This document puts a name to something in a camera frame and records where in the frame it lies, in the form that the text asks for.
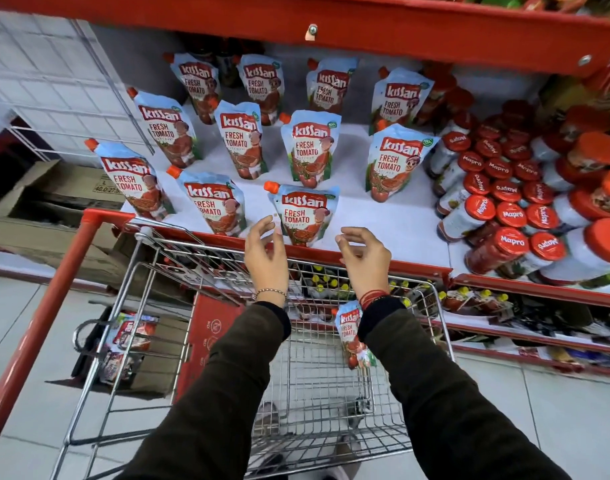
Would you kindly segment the row of yellow-capped bottles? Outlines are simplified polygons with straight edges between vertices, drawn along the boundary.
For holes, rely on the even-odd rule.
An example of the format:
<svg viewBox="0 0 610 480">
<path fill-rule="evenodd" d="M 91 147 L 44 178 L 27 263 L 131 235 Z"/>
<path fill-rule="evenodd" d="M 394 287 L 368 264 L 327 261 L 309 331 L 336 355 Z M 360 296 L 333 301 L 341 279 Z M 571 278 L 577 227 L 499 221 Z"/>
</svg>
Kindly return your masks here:
<svg viewBox="0 0 610 480">
<path fill-rule="evenodd" d="M 389 292 L 416 314 L 437 316 L 438 309 L 460 315 L 500 317 L 513 314 L 509 295 L 489 289 L 444 290 L 431 280 L 389 278 Z M 344 269 L 322 265 L 290 265 L 287 312 L 298 321 L 331 322 L 334 310 L 357 298 Z"/>
</svg>

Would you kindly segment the colourful packets on shelf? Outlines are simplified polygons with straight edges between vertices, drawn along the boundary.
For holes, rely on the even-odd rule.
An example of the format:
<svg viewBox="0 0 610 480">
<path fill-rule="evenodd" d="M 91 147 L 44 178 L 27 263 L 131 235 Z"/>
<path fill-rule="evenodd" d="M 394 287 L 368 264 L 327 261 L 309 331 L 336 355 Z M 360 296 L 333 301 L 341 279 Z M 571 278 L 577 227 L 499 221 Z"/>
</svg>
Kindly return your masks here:
<svg viewBox="0 0 610 480">
<path fill-rule="evenodd" d="M 444 0 L 468 4 L 519 9 L 522 11 L 549 11 L 573 15 L 592 15 L 610 18 L 610 0 Z"/>
</svg>

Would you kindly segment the person's right hand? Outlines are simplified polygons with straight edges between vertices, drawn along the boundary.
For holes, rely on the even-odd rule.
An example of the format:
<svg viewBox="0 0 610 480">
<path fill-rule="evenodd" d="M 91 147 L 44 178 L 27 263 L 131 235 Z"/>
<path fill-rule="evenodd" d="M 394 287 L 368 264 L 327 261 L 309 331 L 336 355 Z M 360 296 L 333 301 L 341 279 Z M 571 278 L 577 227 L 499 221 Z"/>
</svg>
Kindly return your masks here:
<svg viewBox="0 0 610 480">
<path fill-rule="evenodd" d="M 359 256 L 342 256 L 350 284 L 359 300 L 370 290 L 390 290 L 389 265 L 391 252 L 367 228 L 343 226 L 341 233 L 359 244 Z"/>
</svg>

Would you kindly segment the yellow food packets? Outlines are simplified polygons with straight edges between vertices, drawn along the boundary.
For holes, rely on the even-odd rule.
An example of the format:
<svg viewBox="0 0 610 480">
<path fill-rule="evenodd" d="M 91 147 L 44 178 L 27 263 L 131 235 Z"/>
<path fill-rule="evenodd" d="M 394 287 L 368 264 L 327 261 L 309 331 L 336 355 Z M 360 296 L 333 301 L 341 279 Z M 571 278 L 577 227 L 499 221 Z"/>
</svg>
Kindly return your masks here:
<svg viewBox="0 0 610 480">
<path fill-rule="evenodd" d="M 610 90 L 572 76 L 551 76 L 538 92 L 535 120 L 541 125 L 563 120 L 574 105 L 610 112 Z"/>
</svg>

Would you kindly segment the person's right shoe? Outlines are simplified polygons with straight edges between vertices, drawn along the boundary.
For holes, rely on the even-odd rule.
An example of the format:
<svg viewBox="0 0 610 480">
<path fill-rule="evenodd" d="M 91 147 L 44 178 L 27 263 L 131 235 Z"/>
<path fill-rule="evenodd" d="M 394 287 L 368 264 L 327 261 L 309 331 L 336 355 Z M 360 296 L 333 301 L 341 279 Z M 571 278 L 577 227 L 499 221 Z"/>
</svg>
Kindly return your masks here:
<svg viewBox="0 0 610 480">
<path fill-rule="evenodd" d="M 341 435 L 334 447 L 332 466 L 327 468 L 324 480 L 355 480 L 362 465 L 355 454 L 359 446 L 353 433 Z"/>
</svg>

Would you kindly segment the white shelf with red edge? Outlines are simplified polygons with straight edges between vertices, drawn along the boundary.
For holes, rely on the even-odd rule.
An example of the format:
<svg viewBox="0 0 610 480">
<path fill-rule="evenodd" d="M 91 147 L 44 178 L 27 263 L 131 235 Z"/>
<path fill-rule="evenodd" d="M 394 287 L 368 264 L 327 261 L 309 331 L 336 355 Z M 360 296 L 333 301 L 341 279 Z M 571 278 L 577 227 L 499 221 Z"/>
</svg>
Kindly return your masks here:
<svg viewBox="0 0 610 480">
<path fill-rule="evenodd" d="M 245 196 L 245 216 L 252 225 L 257 220 L 276 213 L 264 182 L 293 184 L 281 125 L 263 127 L 263 157 L 269 171 L 255 180 L 238 177 L 233 161 L 222 141 L 217 125 L 205 125 L 196 116 L 190 103 L 183 107 L 189 113 L 190 126 L 199 139 L 203 160 L 190 167 L 193 171 L 210 171 L 229 175 Z M 371 230 L 392 253 L 391 270 L 399 274 L 438 278 L 448 275 L 465 284 L 509 292 L 525 292 L 532 296 L 571 298 L 573 301 L 589 301 L 610 305 L 610 286 L 600 290 L 584 290 L 571 287 L 553 287 L 528 280 L 509 281 L 490 277 L 468 275 L 463 263 L 465 245 L 448 244 L 437 233 L 438 216 L 435 213 L 435 196 L 429 177 L 422 169 L 412 172 L 410 183 L 404 190 L 385 203 L 374 201 L 365 192 L 367 153 L 371 146 L 368 126 L 362 121 L 342 118 L 339 143 L 332 156 L 332 174 L 319 185 L 321 189 L 339 187 L 337 210 L 321 240 L 311 247 L 291 246 L 285 237 L 290 257 L 325 264 L 339 264 L 341 258 L 335 236 L 344 226 L 362 226 Z"/>
</svg>

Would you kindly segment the group of large orange-lidded jars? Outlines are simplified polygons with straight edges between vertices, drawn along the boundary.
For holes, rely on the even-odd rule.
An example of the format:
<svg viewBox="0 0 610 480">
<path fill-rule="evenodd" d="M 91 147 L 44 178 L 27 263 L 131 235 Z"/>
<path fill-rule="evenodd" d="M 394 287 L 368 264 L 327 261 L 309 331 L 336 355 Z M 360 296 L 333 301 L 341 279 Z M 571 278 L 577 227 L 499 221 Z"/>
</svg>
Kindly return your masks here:
<svg viewBox="0 0 610 480">
<path fill-rule="evenodd" d="M 571 285 L 610 273 L 610 112 L 588 104 L 565 110 L 531 142 L 542 183 L 554 192 L 561 251 L 529 273 L 535 282 Z"/>
</svg>

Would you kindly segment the open brown cardboard carton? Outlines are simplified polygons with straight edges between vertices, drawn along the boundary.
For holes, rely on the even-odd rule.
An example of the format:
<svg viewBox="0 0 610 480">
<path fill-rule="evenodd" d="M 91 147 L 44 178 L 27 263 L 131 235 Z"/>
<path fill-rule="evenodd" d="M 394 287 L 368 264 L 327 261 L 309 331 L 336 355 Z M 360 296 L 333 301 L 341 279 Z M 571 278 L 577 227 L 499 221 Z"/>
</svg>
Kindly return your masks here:
<svg viewBox="0 0 610 480">
<path fill-rule="evenodd" d="M 100 168 L 37 161 L 23 175 L 0 168 L 0 217 L 77 227 L 88 208 L 120 210 L 125 196 Z"/>
</svg>

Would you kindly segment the lower shelf with assorted packets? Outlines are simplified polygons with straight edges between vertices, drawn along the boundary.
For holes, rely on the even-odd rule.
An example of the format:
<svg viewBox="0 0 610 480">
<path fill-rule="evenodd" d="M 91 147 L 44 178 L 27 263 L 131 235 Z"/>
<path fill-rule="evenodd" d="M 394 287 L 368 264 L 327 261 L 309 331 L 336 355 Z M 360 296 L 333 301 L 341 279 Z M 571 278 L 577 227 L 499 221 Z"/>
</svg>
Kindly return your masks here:
<svg viewBox="0 0 610 480">
<path fill-rule="evenodd" d="M 610 377 L 610 307 L 458 287 L 440 291 L 454 349 Z"/>
</svg>

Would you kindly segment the flat brown cardboard carton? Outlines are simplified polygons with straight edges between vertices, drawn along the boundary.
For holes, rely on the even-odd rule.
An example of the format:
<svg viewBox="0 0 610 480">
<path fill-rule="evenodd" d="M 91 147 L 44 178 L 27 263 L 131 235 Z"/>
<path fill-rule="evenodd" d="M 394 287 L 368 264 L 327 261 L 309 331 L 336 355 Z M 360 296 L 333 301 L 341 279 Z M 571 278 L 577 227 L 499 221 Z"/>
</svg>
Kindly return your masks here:
<svg viewBox="0 0 610 480">
<path fill-rule="evenodd" d="M 104 285 L 120 285 L 130 256 L 123 253 L 123 238 L 114 235 L 113 226 L 103 223 L 85 253 L 76 274 L 79 280 Z M 0 217 L 0 248 L 38 264 L 58 268 L 78 229 Z"/>
</svg>

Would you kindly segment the person's left shoe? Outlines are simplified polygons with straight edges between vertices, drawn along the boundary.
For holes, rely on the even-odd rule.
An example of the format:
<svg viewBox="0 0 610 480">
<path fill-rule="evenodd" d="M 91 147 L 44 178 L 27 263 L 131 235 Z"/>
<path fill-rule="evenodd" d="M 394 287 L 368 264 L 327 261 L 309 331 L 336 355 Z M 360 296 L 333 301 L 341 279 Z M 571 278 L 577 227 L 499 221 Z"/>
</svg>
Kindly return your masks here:
<svg viewBox="0 0 610 480">
<path fill-rule="evenodd" d="M 285 455 L 276 451 L 265 452 L 260 463 L 248 469 L 244 480 L 290 480 Z"/>
</svg>

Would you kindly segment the cluster of red-lidded jam jars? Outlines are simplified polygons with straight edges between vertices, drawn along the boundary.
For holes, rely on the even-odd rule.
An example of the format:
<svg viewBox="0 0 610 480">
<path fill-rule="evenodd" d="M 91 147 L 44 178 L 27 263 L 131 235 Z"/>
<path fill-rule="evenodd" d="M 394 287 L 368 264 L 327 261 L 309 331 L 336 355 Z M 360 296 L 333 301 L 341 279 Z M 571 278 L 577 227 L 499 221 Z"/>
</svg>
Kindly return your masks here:
<svg viewBox="0 0 610 480">
<path fill-rule="evenodd" d="M 444 242 L 453 275 L 501 273 L 523 276 L 565 256 L 553 235 L 558 216 L 555 191 L 544 183 L 537 160 L 533 105 L 510 99 L 500 112 L 474 113 L 476 96 L 449 67 L 427 64 L 435 83 L 422 123 L 432 123 L 438 145 L 425 171 L 437 198 L 437 236 Z"/>
</svg>

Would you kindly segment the blue ketchup refill pouch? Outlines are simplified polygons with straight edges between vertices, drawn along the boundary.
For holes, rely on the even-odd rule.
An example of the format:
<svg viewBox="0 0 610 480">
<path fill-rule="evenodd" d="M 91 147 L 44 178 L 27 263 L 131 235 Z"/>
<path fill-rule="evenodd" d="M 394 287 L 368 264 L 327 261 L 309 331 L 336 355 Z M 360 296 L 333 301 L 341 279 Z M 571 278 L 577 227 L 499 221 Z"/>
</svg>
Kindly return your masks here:
<svg viewBox="0 0 610 480">
<path fill-rule="evenodd" d="M 376 367 L 373 353 L 358 338 L 358 326 L 362 318 L 359 302 L 353 300 L 343 303 L 332 309 L 332 314 L 349 369 Z"/>
</svg>

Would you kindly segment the red upper shelf beam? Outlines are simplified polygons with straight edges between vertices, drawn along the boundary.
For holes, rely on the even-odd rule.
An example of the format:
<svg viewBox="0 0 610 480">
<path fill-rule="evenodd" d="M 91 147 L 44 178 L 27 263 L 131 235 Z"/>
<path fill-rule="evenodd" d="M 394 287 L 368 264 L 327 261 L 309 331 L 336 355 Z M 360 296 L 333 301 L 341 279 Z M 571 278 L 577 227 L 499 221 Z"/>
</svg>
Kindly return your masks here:
<svg viewBox="0 0 610 480">
<path fill-rule="evenodd" d="M 578 77 L 610 65 L 607 18 L 441 0 L 0 0 L 0 11 Z"/>
</svg>

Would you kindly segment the cardboard box with packets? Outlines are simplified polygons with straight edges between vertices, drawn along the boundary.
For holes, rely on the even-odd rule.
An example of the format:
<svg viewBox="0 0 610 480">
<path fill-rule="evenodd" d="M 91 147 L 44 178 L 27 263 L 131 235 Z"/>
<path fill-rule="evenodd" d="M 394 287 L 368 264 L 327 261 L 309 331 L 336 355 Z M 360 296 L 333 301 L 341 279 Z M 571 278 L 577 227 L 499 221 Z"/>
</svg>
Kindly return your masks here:
<svg viewBox="0 0 610 480">
<path fill-rule="evenodd" d="M 98 318 L 81 322 L 73 333 L 72 346 L 78 357 L 69 378 L 49 380 L 46 383 L 60 387 L 82 390 L 88 376 L 91 375 L 93 361 L 99 365 L 91 383 L 91 391 L 109 395 L 115 392 L 118 396 L 131 396 L 143 400 L 164 398 L 173 393 L 178 379 L 181 358 L 185 351 L 185 339 L 189 332 L 189 305 L 147 301 L 142 315 L 159 317 L 155 334 L 150 337 L 149 350 L 144 352 L 144 359 L 137 373 L 125 385 L 120 385 L 117 378 L 113 386 L 101 384 L 98 379 L 100 363 L 103 358 L 103 344 L 109 328 L 121 312 L 134 312 L 138 326 L 137 312 L 141 302 L 136 298 L 127 298 L 120 312 L 113 317 L 112 307 L 115 298 L 95 295 L 87 302 L 103 307 Z"/>
</svg>

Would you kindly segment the bundle of red snack packets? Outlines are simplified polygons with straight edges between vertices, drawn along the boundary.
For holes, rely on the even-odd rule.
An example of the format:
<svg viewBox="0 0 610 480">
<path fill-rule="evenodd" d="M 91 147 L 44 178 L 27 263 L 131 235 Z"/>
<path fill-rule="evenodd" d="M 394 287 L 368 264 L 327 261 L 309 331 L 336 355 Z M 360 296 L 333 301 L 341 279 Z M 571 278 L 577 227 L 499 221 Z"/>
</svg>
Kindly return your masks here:
<svg viewBox="0 0 610 480">
<path fill-rule="evenodd" d="M 142 315 L 135 327 L 134 312 L 117 315 L 103 344 L 98 375 L 101 384 L 113 386 L 119 378 L 120 385 L 125 385 L 133 378 L 144 359 L 144 352 L 149 350 L 150 337 L 155 334 L 159 321 L 159 317 Z"/>
</svg>

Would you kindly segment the person's left hand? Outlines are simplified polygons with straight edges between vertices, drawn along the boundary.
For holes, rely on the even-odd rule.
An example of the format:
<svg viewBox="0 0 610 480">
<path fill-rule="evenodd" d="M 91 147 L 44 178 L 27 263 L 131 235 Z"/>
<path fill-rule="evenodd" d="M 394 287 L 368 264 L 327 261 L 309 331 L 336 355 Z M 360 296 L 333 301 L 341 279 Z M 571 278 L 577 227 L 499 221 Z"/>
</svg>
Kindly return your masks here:
<svg viewBox="0 0 610 480">
<path fill-rule="evenodd" d="M 271 243 L 268 244 L 268 236 L 275 226 L 274 217 L 268 215 L 251 227 L 245 239 L 244 262 L 258 298 L 273 294 L 285 301 L 289 271 L 284 238 L 283 249 L 273 249 Z"/>
</svg>

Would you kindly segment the person's left forearm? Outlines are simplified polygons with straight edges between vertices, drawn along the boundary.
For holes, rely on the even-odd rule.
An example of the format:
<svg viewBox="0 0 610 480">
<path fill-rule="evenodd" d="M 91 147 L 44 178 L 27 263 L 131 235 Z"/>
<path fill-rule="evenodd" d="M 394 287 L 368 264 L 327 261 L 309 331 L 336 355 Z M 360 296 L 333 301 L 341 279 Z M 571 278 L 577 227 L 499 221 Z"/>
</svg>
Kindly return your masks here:
<svg viewBox="0 0 610 480">
<path fill-rule="evenodd" d="M 203 373 L 114 480 L 243 480 L 270 362 L 290 336 L 280 296 L 261 295 L 217 340 Z"/>
</svg>

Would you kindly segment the person's right forearm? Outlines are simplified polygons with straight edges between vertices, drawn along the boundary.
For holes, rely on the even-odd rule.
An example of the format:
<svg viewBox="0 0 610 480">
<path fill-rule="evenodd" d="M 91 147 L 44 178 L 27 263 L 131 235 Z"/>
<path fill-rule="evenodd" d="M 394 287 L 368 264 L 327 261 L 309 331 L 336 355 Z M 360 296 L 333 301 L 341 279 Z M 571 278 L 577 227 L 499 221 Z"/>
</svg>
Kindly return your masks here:
<svg viewBox="0 0 610 480">
<path fill-rule="evenodd" d="M 432 342 L 394 296 L 363 312 L 358 338 L 389 374 L 428 480 L 572 480 Z"/>
</svg>

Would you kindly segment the person's shoe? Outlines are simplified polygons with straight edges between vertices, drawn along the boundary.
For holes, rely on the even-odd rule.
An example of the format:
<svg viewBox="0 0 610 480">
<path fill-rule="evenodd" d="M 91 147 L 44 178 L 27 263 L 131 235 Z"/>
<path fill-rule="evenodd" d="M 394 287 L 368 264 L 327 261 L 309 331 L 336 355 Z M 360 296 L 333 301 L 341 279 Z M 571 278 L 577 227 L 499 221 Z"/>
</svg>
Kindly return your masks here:
<svg viewBox="0 0 610 480">
<path fill-rule="evenodd" d="M 332 466 L 327 468 L 324 480 L 355 480 L 362 465 L 355 454 L 359 446 L 353 433 L 341 435 L 334 447 Z"/>
<path fill-rule="evenodd" d="M 248 469 L 244 480 L 290 480 L 285 455 L 276 451 L 265 452 L 260 463 Z"/>
</svg>

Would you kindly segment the red thread wrist band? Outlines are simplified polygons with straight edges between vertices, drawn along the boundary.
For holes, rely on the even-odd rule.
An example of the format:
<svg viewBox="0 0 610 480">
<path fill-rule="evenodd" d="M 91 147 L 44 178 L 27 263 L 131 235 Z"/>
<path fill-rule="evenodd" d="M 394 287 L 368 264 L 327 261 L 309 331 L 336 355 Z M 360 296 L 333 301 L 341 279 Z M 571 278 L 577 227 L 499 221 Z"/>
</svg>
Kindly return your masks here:
<svg viewBox="0 0 610 480">
<path fill-rule="evenodd" d="M 375 301 L 377 301 L 381 298 L 386 298 L 388 296 L 390 296 L 389 290 L 383 290 L 383 289 L 370 290 L 370 291 L 366 292 L 365 294 L 363 294 L 362 297 L 359 299 L 360 307 L 362 308 L 362 311 L 365 312 L 372 303 L 374 303 Z"/>
</svg>

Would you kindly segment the red metal shelf post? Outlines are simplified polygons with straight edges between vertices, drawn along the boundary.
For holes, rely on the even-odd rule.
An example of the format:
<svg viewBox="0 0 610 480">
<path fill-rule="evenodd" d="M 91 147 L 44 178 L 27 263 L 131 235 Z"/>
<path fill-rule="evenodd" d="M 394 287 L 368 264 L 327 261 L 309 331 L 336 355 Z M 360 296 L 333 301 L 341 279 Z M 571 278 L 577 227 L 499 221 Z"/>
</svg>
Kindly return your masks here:
<svg viewBox="0 0 610 480">
<path fill-rule="evenodd" d="M 134 217 L 134 213 L 115 210 L 84 211 L 72 243 L 0 377 L 0 435 L 101 224 L 123 228 Z"/>
</svg>

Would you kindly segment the rows of tomato ketchup pouches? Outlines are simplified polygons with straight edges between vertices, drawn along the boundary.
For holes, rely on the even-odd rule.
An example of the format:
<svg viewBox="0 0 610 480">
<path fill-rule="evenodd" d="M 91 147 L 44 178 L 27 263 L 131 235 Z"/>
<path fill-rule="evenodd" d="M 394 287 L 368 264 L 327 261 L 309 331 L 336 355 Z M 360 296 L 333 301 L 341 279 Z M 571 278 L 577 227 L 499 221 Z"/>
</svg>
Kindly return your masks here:
<svg viewBox="0 0 610 480">
<path fill-rule="evenodd" d="M 333 156 L 341 133 L 341 109 L 358 59 L 309 59 L 305 78 L 309 109 L 281 111 L 285 97 L 284 65 L 259 54 L 233 57 L 250 98 L 233 104 L 221 97 L 217 70 L 191 54 L 165 54 L 184 84 L 196 115 L 215 124 L 237 176 L 255 180 L 269 171 L 263 154 L 263 128 L 279 124 L 294 185 L 263 184 L 292 244 L 311 246 L 321 240 L 337 209 L 339 189 L 320 189 L 331 177 Z M 438 143 L 410 127 L 426 102 L 437 104 L 438 72 L 428 78 L 405 68 L 379 69 L 374 85 L 365 188 L 374 201 L 387 201 L 410 180 L 414 169 Z M 162 151 L 170 175 L 183 196 L 198 210 L 216 235 L 238 237 L 247 229 L 243 190 L 228 175 L 198 171 L 199 141 L 187 112 L 172 98 L 128 87 L 126 92 Z"/>
</svg>

